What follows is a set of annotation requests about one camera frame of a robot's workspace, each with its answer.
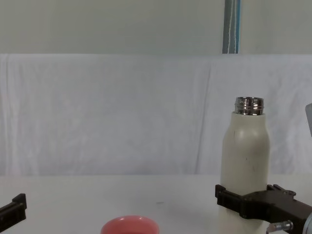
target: white bottle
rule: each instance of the white bottle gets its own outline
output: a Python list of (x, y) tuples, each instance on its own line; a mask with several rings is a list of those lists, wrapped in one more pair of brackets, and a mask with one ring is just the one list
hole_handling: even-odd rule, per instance
[[(239, 195), (266, 190), (269, 151), (263, 99), (238, 97), (223, 139), (221, 185)], [(263, 234), (261, 223), (219, 208), (219, 234)]]

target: pink bowl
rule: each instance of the pink bowl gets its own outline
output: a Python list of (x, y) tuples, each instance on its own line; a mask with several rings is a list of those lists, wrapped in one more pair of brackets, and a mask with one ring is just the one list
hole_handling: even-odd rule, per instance
[(109, 221), (101, 234), (159, 234), (159, 227), (149, 218), (130, 215)]

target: wall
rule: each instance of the wall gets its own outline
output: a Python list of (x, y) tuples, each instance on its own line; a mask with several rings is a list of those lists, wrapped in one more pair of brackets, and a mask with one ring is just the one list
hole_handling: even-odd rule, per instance
[(242, 54), (311, 54), (311, 0), (242, 0)]
[(0, 53), (215, 55), (224, 0), (1, 0)]

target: white cloth backdrop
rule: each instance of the white cloth backdrop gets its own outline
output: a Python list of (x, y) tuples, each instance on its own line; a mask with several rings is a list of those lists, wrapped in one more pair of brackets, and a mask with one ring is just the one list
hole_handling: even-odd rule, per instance
[(0, 175), (218, 174), (236, 96), (271, 173), (312, 172), (312, 56), (1, 55)]

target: white table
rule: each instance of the white table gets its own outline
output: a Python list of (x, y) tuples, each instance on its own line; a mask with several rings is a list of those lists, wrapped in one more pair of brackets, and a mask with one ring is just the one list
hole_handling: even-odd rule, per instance
[[(0, 205), (26, 193), (27, 219), (5, 234), (99, 234), (110, 219), (144, 215), (160, 234), (216, 234), (215, 184), (207, 175), (0, 177)], [(273, 175), (312, 204), (312, 175)]]

